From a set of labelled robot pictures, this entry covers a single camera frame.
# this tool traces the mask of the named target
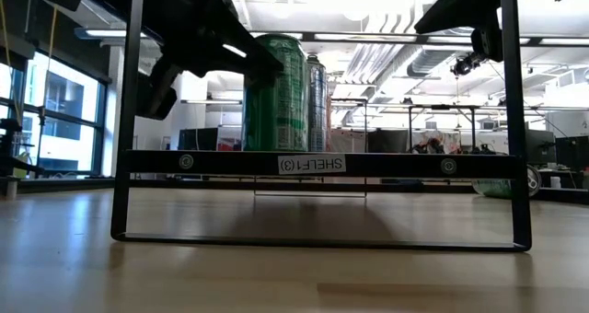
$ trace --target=sticker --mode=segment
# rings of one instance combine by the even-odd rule
[[[345,155],[278,156],[280,175],[346,172]]]
[[[447,175],[456,173],[456,162],[450,158],[442,160],[442,172]]]
[[[182,169],[188,170],[194,165],[194,159],[192,156],[183,155],[180,157],[179,165]]]

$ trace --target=robotic arm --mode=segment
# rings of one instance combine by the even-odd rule
[[[81,0],[49,0],[76,10]],[[115,17],[129,16],[131,0],[92,0]],[[144,0],[143,32],[160,44],[162,57],[139,91],[139,116],[165,119],[177,99],[170,88],[184,70],[198,77],[224,70],[271,82],[283,65],[239,23],[231,0]],[[229,51],[232,46],[243,57]]]
[[[415,25],[418,33],[471,27],[473,51],[452,68],[456,76],[467,75],[491,59],[503,61],[502,32],[496,10],[501,0],[438,0]]]

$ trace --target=silver can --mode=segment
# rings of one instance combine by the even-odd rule
[[[316,55],[306,60],[309,78],[309,152],[325,152],[328,134],[328,81],[325,66]]]

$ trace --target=wooden surface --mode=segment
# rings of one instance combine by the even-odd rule
[[[532,203],[529,254],[117,243],[111,191],[0,202],[0,312],[585,312],[589,209]],[[509,203],[470,195],[258,197],[135,190],[130,230],[501,242]]]

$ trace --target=computer monitor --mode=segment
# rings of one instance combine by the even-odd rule
[[[217,128],[180,130],[178,150],[216,151],[217,132]]]
[[[563,137],[556,139],[557,161],[575,171],[589,168],[589,137]]]
[[[368,133],[369,153],[406,153],[408,130],[382,130]]]
[[[525,131],[527,163],[547,165],[556,163],[556,141],[554,133],[540,130]]]

